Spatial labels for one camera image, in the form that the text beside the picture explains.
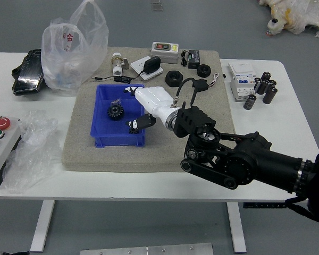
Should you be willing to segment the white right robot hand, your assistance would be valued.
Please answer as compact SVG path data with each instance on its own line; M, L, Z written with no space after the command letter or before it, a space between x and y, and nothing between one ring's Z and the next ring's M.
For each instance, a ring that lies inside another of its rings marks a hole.
M173 131L175 120L180 107L177 105L178 99L174 99L163 87L134 87L125 88L124 92L131 93L136 100L148 112L147 114L127 122L130 132L136 132L156 123L159 117L163 125Z

